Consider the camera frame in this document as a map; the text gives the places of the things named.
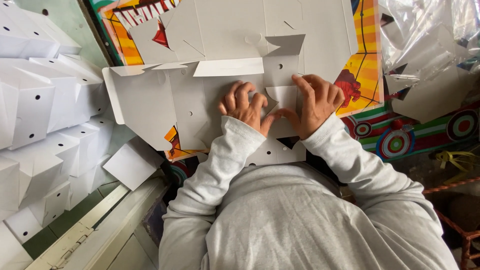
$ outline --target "red circle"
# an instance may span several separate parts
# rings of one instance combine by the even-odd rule
[[[463,120],[462,122],[460,122],[460,124],[458,124],[458,131],[465,132],[468,130],[469,127],[470,127],[470,121]]]
[[[390,141],[387,142],[387,143],[388,143],[388,145],[387,145],[388,151],[390,151],[390,153],[398,153],[398,152],[400,152],[400,151],[402,150],[402,148],[403,148],[403,147],[400,147],[398,150],[393,150],[393,149],[391,148],[390,142],[391,142],[392,140],[394,140],[394,139],[397,139],[397,138],[399,138],[400,141],[402,141],[402,143],[401,143],[402,145],[405,145],[405,139],[404,139],[402,136],[395,136],[395,137],[391,138]]]

